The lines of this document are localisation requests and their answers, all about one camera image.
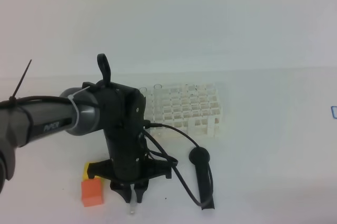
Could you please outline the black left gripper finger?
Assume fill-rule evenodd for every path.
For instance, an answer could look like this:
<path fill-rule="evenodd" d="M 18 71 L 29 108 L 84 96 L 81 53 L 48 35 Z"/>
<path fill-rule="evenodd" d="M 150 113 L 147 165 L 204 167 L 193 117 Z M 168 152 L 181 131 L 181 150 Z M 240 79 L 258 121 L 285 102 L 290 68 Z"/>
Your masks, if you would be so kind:
<path fill-rule="evenodd" d="M 142 182 L 138 182 L 134 184 L 134 191 L 136 194 L 137 203 L 141 203 L 143 200 L 143 195 L 145 191 L 148 189 L 148 180 L 144 180 Z"/>
<path fill-rule="evenodd" d="M 126 203 L 131 202 L 132 190 L 129 184 L 122 184 L 122 183 L 111 181 L 110 189 L 118 193 L 124 199 Z"/>

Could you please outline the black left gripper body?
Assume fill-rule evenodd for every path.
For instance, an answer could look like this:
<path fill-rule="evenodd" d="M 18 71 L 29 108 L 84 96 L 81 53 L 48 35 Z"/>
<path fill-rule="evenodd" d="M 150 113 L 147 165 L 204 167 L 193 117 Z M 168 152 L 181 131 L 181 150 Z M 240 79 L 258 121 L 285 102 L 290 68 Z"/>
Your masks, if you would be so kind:
<path fill-rule="evenodd" d="M 171 163 L 147 156 L 143 94 L 116 83 L 99 83 L 90 92 L 98 102 L 99 128 L 104 131 L 110 158 L 91 163 L 88 177 L 98 176 L 122 185 L 144 183 L 160 176 L 171 178 Z"/>

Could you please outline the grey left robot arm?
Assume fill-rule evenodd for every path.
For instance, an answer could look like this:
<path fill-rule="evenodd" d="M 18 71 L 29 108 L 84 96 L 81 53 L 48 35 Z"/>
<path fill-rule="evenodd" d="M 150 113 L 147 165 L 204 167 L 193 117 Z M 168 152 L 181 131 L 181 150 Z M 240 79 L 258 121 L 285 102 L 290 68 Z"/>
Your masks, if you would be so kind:
<path fill-rule="evenodd" d="M 29 96 L 1 103 L 1 182 L 15 170 L 15 151 L 32 141 L 67 131 L 81 136 L 103 131 L 110 157 L 91 163 L 89 178 L 101 177 L 130 202 L 141 202 L 151 179 L 171 178 L 171 161 L 148 156 L 144 112 L 146 99 L 136 88 L 109 83 L 84 83 L 60 97 Z"/>

